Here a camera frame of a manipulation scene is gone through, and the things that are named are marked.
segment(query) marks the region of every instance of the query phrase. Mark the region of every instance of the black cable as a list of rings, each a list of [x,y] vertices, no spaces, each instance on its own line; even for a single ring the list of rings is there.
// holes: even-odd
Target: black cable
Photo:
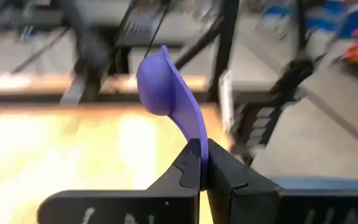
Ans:
[[[22,72],[26,67],[28,67],[31,63],[39,59],[46,51],[50,50],[54,45],[56,45],[59,40],[70,30],[70,28],[66,28],[59,34],[55,39],[53,39],[48,45],[43,46],[36,53],[32,54],[28,57],[24,62],[14,68],[11,73],[19,73]]]
[[[164,12],[163,12],[163,14],[162,14],[161,20],[160,20],[160,22],[159,22],[159,24],[158,24],[158,26],[157,26],[157,29],[155,30],[155,32],[154,32],[154,34],[153,34],[152,40],[151,40],[150,43],[149,43],[149,47],[147,48],[147,51],[146,51],[146,54],[144,55],[144,58],[147,57],[147,55],[148,55],[149,52],[150,52],[150,49],[152,48],[152,45],[153,45],[155,36],[157,35],[158,30],[160,29],[160,26],[161,26],[161,24],[162,24],[162,22],[163,22],[165,16],[167,15],[168,9],[169,9],[169,4],[167,4],[167,5],[165,6],[165,9],[164,9]]]

